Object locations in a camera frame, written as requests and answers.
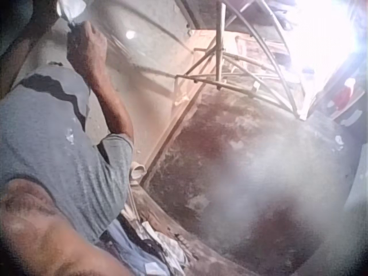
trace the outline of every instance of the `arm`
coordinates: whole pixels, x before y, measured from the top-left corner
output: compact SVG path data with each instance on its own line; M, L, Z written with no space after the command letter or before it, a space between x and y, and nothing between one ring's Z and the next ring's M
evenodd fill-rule
M39 39L56 22L56 1L34 0L33 15L0 59L0 99L10 92L22 65Z
M84 22L68 35L68 60L96 94L111 133L126 134L133 141L131 118L106 69L107 47L103 34Z

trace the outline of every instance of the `black stripe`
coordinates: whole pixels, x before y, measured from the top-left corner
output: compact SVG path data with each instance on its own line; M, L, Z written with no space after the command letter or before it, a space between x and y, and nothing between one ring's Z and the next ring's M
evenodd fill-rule
M70 102L73 105L75 117L80 122L83 130L85 130L86 116L79 110L77 97L75 95L66 94L58 80L52 79L50 76L34 74L23 79L20 84L38 92L48 93L61 101Z

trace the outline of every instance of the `person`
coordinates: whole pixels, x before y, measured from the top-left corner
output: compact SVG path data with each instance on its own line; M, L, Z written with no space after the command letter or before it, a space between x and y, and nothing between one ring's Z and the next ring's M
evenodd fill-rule
M38 39L56 22L56 0L33 16L1 57L0 237L21 275L130 275L94 244L127 197L133 126L106 70L107 41L89 22L68 34L74 70L47 65L11 87ZM84 132L90 89L111 132Z

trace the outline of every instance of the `t-shirt sleeve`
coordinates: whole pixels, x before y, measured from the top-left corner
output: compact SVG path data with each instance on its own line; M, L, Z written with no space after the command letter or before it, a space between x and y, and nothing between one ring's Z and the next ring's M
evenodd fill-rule
M110 134L104 138L97 149L105 162L116 174L126 179L132 163L133 143L125 134Z

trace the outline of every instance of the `bright light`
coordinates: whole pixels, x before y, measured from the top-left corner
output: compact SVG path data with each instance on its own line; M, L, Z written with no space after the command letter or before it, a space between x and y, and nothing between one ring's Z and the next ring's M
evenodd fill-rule
M354 78L348 78L346 81L345 81L345 86L347 87L350 87L351 89L354 88L354 85L355 85L355 79Z
M315 71L317 86L354 51L354 28L347 6L333 0L299 0L299 26L292 32L293 63Z
M134 39L136 36L136 32L134 30L129 30L126 32L127 39Z

